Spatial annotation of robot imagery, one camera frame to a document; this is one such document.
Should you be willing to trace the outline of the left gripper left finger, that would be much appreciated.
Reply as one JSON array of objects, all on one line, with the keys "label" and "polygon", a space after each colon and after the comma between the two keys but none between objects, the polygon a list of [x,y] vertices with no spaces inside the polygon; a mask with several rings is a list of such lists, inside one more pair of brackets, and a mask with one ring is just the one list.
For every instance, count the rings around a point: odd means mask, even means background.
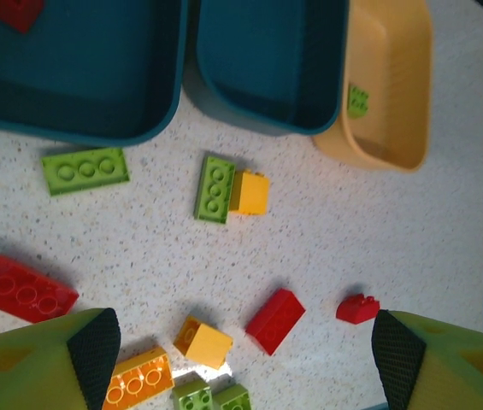
[{"label": "left gripper left finger", "polygon": [[0,409],[100,409],[121,346],[114,309],[0,333]]}]

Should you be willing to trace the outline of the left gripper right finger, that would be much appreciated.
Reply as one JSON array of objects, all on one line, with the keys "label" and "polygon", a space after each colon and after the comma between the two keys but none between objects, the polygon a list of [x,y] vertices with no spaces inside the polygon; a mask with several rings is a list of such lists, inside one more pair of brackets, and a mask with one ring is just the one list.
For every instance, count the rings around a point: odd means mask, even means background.
[{"label": "left gripper right finger", "polygon": [[483,333],[378,312],[371,346],[391,409],[483,409]]}]

